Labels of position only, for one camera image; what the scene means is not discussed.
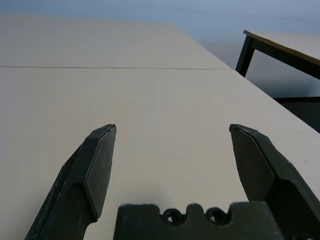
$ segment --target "table surface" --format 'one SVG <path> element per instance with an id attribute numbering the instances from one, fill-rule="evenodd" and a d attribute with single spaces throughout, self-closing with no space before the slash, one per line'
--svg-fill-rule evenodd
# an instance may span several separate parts
<path id="1" fill-rule="evenodd" d="M 111 178 L 85 239 L 113 239 L 123 203 L 185 212 L 190 203 L 227 211 L 245 201 L 232 123 L 269 136 L 320 197 L 320 135 L 237 72 L 202 69 L 228 67 L 175 27 L 7 18 L 0 15 L 0 239 L 26 236 L 62 165 L 106 124 L 117 125 Z"/>
<path id="2" fill-rule="evenodd" d="M 23 239 L 61 166 L 94 129 L 116 124 L 102 216 L 118 206 L 246 201 L 229 125 L 259 130 L 320 197 L 320 135 L 234 70 L 0 68 L 0 238 Z"/>
<path id="3" fill-rule="evenodd" d="M 243 33 L 311 63 L 320 65 L 320 34 L 251 30 L 244 30 Z"/>
<path id="4" fill-rule="evenodd" d="M 1 67 L 230 69 L 163 23 L 0 14 Z"/>

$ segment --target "white table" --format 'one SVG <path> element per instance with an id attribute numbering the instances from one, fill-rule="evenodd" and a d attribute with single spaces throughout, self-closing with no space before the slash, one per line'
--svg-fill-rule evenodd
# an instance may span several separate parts
<path id="1" fill-rule="evenodd" d="M 230 69 L 170 24 L 0 14 L 1 67 Z"/>
<path id="2" fill-rule="evenodd" d="M 0 239 L 26 236 L 61 166 L 105 124 L 117 125 L 111 178 L 86 240 L 113 239 L 123 203 L 245 201 L 231 123 L 267 135 L 320 197 L 320 135 L 234 70 L 0 67 L 0 113 Z"/>

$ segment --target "blue-gray wall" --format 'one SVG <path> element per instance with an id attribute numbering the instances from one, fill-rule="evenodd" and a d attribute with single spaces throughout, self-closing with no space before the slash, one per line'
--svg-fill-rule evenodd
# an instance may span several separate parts
<path id="1" fill-rule="evenodd" d="M 235 68 L 244 29 L 320 34 L 320 0 L 0 0 L 2 13 L 173 23 Z M 262 53 L 247 78 L 272 97 L 320 96 L 320 81 Z"/>

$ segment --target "table leg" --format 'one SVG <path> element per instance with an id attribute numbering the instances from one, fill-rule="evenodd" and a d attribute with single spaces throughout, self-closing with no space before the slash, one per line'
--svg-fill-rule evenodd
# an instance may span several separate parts
<path id="1" fill-rule="evenodd" d="M 246 36 L 238 63 L 235 68 L 235 70 L 238 73 L 240 73 L 243 77 L 245 77 L 247 74 L 249 64 L 255 51 L 255 49 L 251 47 L 252 41 L 252 37 Z"/>

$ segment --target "table frame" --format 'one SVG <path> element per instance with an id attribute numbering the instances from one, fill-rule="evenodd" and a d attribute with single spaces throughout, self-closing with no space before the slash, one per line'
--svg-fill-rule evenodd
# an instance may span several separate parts
<path id="1" fill-rule="evenodd" d="M 279 49 L 275 46 L 262 42 L 252 36 L 247 35 L 241 50 L 241 54 L 235 70 L 243 77 L 246 76 L 252 56 L 258 50 L 270 57 L 290 65 L 306 74 L 320 79 L 320 65 L 303 59 L 297 55 Z"/>

